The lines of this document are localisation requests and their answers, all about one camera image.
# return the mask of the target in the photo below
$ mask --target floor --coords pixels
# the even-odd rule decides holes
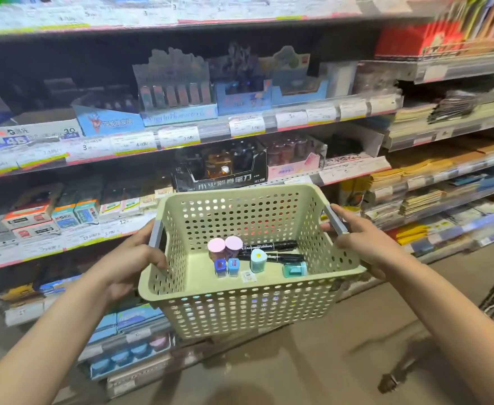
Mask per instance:
[[[494,284],[494,244],[432,264],[475,303]],[[407,381],[380,394],[384,373],[420,356]],[[473,405],[475,400],[388,284],[323,319],[285,327],[110,405]]]

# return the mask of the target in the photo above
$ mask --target person's right hand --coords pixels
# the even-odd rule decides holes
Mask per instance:
[[[332,204],[331,208],[340,219],[346,220],[351,231],[351,233],[337,237],[335,245],[338,248],[355,251],[359,258],[370,264],[372,268],[382,271],[388,266],[393,266],[412,257],[403,250],[399,243],[369,220],[356,216],[353,212],[336,204]],[[329,223],[323,223],[322,229],[330,231],[332,227]]]

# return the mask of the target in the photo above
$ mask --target gray basket handle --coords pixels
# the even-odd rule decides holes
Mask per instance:
[[[163,222],[161,220],[155,219],[155,223],[153,223],[153,230],[151,231],[151,236],[149,237],[148,245],[154,248],[159,248],[161,237],[163,235],[163,229]]]
[[[335,214],[329,204],[324,205],[324,211],[326,212],[327,218],[330,220],[330,224],[337,232],[337,235],[340,236],[342,234],[346,234],[349,231],[346,229],[346,226],[343,224],[341,219]]]

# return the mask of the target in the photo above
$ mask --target purple round lid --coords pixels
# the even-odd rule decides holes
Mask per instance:
[[[224,241],[228,250],[241,250],[243,247],[243,241],[237,236],[228,236]]]
[[[224,250],[224,240],[220,237],[212,238],[208,242],[208,250],[214,253],[220,253]]]

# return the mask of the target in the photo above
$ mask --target shopping basket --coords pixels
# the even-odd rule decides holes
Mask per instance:
[[[320,229],[322,212],[338,234],[346,232],[313,184],[172,194],[159,204],[150,239],[158,247],[165,231],[169,270],[147,267],[138,292],[183,338],[322,317],[344,285],[365,271],[354,252],[336,248]],[[307,276],[285,278],[277,263],[255,276],[249,261],[241,261],[239,276],[217,278],[207,243],[230,235],[247,245],[296,240]]]

